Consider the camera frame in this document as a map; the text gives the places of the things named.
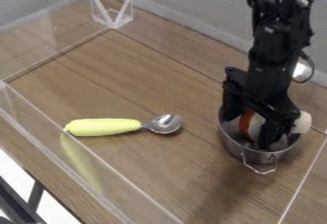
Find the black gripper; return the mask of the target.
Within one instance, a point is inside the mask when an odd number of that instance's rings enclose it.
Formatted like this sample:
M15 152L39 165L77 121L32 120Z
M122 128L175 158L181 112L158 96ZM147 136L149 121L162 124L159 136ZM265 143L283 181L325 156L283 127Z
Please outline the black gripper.
M266 119L259 128L258 147L267 149L301 117L287 92L299 56L250 51L249 58L247 70L225 69L223 117L233 121L247 110L258 113Z

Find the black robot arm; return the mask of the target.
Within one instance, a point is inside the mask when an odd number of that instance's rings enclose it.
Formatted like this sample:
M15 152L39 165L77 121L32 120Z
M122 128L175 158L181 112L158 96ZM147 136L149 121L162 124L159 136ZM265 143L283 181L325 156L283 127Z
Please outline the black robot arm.
M247 0L253 9L254 43L246 70L225 69L223 118L229 121L250 115L263 118L257 146L267 148L293 132L301 110L287 89L294 81L298 61L314 36L311 8L314 0Z

